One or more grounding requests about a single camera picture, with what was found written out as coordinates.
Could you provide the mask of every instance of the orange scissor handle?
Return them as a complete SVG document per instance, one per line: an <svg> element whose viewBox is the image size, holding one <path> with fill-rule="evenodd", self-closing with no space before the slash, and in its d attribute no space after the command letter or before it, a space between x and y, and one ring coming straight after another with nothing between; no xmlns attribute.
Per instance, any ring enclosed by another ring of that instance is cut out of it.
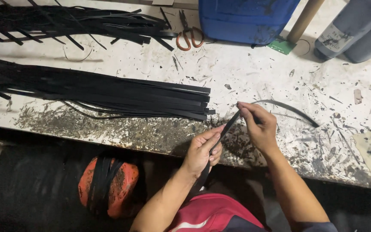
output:
<svg viewBox="0 0 371 232"><path fill-rule="evenodd" d="M194 31L193 30L196 30L198 33L200 33L201 34L201 43L200 44L195 44L195 40L194 40ZM204 43L204 34L203 34L203 32L200 30L200 29L198 29L197 27L193 27L193 29L191 30L191 42L193 43L193 46L194 47L201 47L201 45L203 45L203 43Z"/></svg>
<svg viewBox="0 0 371 232"><path fill-rule="evenodd" d="M186 43L187 43L187 46L188 46L187 48L182 47L182 46L180 45L180 43L178 42L178 40L179 40L180 37L181 37L181 34L183 34L184 40L185 40ZM193 32L191 32L191 38L192 38L192 41L193 41L193 39L194 39ZM190 44L190 41L188 40L187 35L185 34L185 31L180 31L180 33L178 33L178 36L177 36L177 39L176 39L176 45L177 45L177 47L178 47L181 51L188 51L188 50L191 49L191 44Z"/></svg>

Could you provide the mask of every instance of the bottle label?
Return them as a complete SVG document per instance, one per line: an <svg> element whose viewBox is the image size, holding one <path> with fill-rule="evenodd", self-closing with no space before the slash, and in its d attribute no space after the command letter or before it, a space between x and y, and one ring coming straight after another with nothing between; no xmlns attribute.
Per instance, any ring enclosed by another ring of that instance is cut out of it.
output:
<svg viewBox="0 0 371 232"><path fill-rule="evenodd" d="M329 50L338 52L344 48L354 36L346 35L331 23L319 36L318 40Z"/></svg>

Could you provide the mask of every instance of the dirty workbench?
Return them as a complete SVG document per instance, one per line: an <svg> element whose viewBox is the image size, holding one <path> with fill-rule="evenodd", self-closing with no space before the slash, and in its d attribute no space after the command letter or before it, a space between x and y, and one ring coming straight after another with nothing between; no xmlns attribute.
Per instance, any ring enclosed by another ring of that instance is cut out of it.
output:
<svg viewBox="0 0 371 232"><path fill-rule="evenodd" d="M87 0L63 1L63 4L127 11L141 8L144 14L161 18L158 7ZM301 1L281 35L287 35L304 5L305 1ZM371 174L352 138L353 134L371 130L371 60L351 64L340 57L321 63L312 52L317 36L344 5L343 1L325 1L289 55L268 47L252 49L250 45L213 43L209 39L202 47L188 52L177 48L170 52L155 40L143 46L124 40L110 45L111 38L99 35L95 37L107 50L87 35L73 36L85 51L70 42L63 46L52 39L45 39L42 44L28 41L23 46L0 43L0 59L19 64L210 87L209 107L217 111L207 122L161 118L98 121L83 117L60 102L13 95L10 101L0 98L0 127L183 156L187 141L231 118L237 111L238 100L275 99L301 109L321 124L313 129L281 107L262 105L276 115L280 148L301 176L371 187ZM173 31L181 31L178 9L164 10ZM197 11L185 10L185 13L190 26L199 25ZM175 47L175 40L168 43ZM72 62L90 52L84 61ZM355 89L361 90L361 104L354 103ZM266 165L249 144L242 120L223 144L222 164Z"/></svg>

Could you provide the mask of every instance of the cardboard tube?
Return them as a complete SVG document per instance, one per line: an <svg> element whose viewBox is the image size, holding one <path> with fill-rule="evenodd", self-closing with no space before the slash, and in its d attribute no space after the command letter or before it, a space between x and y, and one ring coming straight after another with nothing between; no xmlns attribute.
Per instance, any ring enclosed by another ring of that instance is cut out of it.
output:
<svg viewBox="0 0 371 232"><path fill-rule="evenodd" d="M309 0L287 36L287 41L297 43L324 0Z"/></svg>

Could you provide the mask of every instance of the hand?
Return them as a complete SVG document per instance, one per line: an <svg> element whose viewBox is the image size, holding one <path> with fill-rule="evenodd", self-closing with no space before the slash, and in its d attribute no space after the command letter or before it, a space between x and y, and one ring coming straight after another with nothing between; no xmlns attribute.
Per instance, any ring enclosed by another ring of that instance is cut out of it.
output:
<svg viewBox="0 0 371 232"><path fill-rule="evenodd" d="M191 145L188 148L187 155L185 156L186 158L181 168L185 169L187 173L195 179L200 177L208 161L210 161L210 171L211 167L220 161L220 155L223 150L221 143L214 148L212 156L210 157L209 152L220 139L220 133L223 131L224 126L225 124L208 130L203 134L195 136L191 140Z"/></svg>
<svg viewBox="0 0 371 232"><path fill-rule="evenodd" d="M279 150L276 141L277 119L258 104L238 102L240 115L247 124L251 143L264 155L270 154L276 149ZM261 124L254 122L254 117L261 121Z"/></svg>

